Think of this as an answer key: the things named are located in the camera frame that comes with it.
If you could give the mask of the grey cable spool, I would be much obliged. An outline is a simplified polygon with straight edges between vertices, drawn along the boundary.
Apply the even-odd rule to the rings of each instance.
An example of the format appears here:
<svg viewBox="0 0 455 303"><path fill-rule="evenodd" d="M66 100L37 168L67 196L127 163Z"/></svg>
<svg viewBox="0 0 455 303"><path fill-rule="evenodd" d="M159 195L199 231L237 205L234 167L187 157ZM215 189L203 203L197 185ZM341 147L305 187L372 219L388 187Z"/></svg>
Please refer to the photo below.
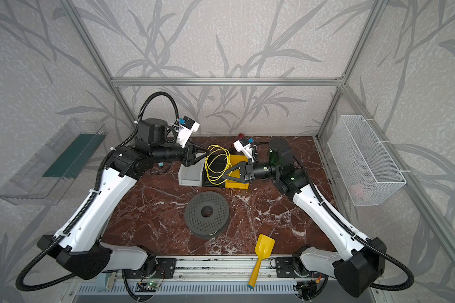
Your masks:
<svg viewBox="0 0 455 303"><path fill-rule="evenodd" d="M185 223L194 236L212 239L230 224L230 206L219 193L206 191L194 196L184 212Z"/></svg>

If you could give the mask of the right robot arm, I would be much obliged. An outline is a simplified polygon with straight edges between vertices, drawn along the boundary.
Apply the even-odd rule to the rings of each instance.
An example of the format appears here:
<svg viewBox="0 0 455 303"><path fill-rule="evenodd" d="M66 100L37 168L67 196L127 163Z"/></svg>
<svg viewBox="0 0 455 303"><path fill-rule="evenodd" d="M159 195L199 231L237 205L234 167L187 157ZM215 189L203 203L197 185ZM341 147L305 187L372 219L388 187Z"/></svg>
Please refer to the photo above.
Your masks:
<svg viewBox="0 0 455 303"><path fill-rule="evenodd" d="M282 195L301 208L318 225L334 246L333 252L307 247L296 253L294 260L301 264L299 271L302 275L309 271L323 273L336 279L353 297L359 297L368 288L395 292L409 289L414 284L412 271L387 254L383 241L378 237L370 239L328 202L287 140L270 140L266 162L259 161L257 145L252 139L237 140L233 147L247 159L232 166L232 170L239 171L239 178L231 177L231 171L226 170L222 175L223 179L242 184L251 183L255 179L271 180ZM404 282L396 285L376 283L383 275L387 262L405 273Z"/></svg>

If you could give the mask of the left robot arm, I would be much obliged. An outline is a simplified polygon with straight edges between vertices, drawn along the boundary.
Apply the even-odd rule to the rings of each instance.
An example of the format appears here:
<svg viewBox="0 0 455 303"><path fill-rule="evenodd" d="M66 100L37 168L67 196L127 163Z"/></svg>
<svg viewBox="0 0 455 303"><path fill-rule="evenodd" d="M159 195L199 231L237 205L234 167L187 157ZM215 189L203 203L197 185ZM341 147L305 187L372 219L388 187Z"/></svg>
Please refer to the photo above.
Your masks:
<svg viewBox="0 0 455 303"><path fill-rule="evenodd" d="M53 235L37 243L41 252L19 273L15 286L32 292L62 283L75 276L90 280L101 273L148 269L149 254L141 247L103 244L101 236L124 195L160 162L197 164L199 146L189 144L198 122L185 116L173 126L161 119L137 120L134 132L112 148L100 164L94 187L74 215ZM27 285L25 277L45 256L51 256L69 275L39 285Z"/></svg>

